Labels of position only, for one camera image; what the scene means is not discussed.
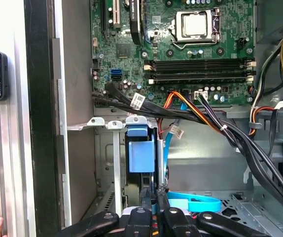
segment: white wire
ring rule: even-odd
[[[264,69],[267,67],[269,61],[271,60],[271,58],[273,57],[273,55],[278,51],[278,49],[281,47],[281,44],[283,42],[283,39],[279,42],[276,50],[268,57],[268,59],[264,62],[263,66],[262,66],[262,69],[261,69],[261,74],[260,74],[260,79],[259,79],[259,84],[258,84],[258,89],[257,89],[257,94],[256,94],[256,97],[254,99],[254,102],[251,106],[251,110],[250,110],[250,122],[252,122],[252,112],[260,98],[260,91],[262,90],[262,78],[263,78],[263,72],[264,72]]]

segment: sata port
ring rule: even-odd
[[[122,69],[111,69],[110,71],[111,76],[121,76],[123,75]]]

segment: expansion slot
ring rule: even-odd
[[[107,0],[101,0],[101,31],[107,38]]]
[[[149,74],[146,75],[149,84],[198,84],[198,83],[233,83],[246,82],[249,77],[246,72],[230,73],[195,73],[195,74]]]
[[[145,61],[145,70],[153,72],[190,72],[241,70],[248,66],[247,59],[213,59],[187,61]]]
[[[113,24],[115,28],[121,28],[120,0],[113,0]]]

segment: cable bundle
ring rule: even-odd
[[[133,114],[157,118],[159,119],[159,127],[161,127],[162,119],[185,119],[212,127],[215,131],[224,135],[231,146],[237,147],[240,150],[241,154],[246,158],[247,163],[258,182],[283,205],[283,177],[275,168],[271,159],[265,154],[259,145],[250,138],[249,135],[242,132],[234,124],[223,119],[219,119],[215,114],[215,111],[203,96],[199,96],[199,102],[203,105],[206,111],[205,113],[202,113],[189,99],[183,97],[176,91],[173,91],[168,96],[164,107],[145,100],[141,109],[135,110],[130,107],[131,100],[122,94],[113,83],[108,83],[106,85],[106,90],[109,91],[113,99],[108,99],[101,94],[94,93],[93,96],[96,102],[103,103],[108,106],[114,106]],[[182,100],[190,111],[170,109],[175,97]],[[252,111],[251,121],[255,120],[256,114],[261,110],[271,110],[271,107],[265,107],[262,109],[257,108]],[[272,172],[274,180],[277,180],[278,184],[269,177],[267,171],[261,164],[262,162],[265,163],[268,169]]]

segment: orange wire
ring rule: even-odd
[[[269,106],[263,106],[263,107],[259,107],[259,108],[255,109],[254,112],[253,112],[253,115],[252,115],[252,122],[256,121],[256,115],[262,110],[273,111],[274,108],[269,107]],[[255,132],[256,132],[256,129],[252,129],[252,131],[249,133],[249,135],[253,135]]]

